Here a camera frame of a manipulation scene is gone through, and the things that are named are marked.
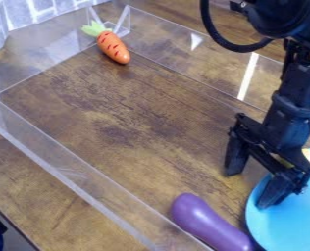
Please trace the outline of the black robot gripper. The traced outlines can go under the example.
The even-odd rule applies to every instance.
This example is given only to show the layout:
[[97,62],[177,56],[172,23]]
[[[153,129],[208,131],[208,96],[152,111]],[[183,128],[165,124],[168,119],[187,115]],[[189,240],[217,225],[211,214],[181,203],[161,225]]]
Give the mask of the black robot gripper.
[[286,149],[302,148],[308,137],[310,103],[298,105],[278,91],[262,123],[243,113],[236,115],[228,132],[224,171],[228,176],[240,174],[248,158],[254,157],[272,173],[256,202],[262,210],[278,205],[291,194],[300,194],[307,187],[310,170],[288,169],[276,156]]

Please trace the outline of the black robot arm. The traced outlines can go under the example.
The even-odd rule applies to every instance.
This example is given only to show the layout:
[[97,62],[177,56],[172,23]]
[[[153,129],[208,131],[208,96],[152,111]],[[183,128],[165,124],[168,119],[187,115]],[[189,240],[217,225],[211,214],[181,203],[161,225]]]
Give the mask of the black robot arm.
[[295,1],[302,4],[300,13],[279,32],[286,57],[272,105],[262,122],[236,115],[225,150],[228,175],[243,172],[249,158],[274,174],[258,200],[262,209],[300,193],[310,180],[310,161],[302,152],[310,138],[310,0]]

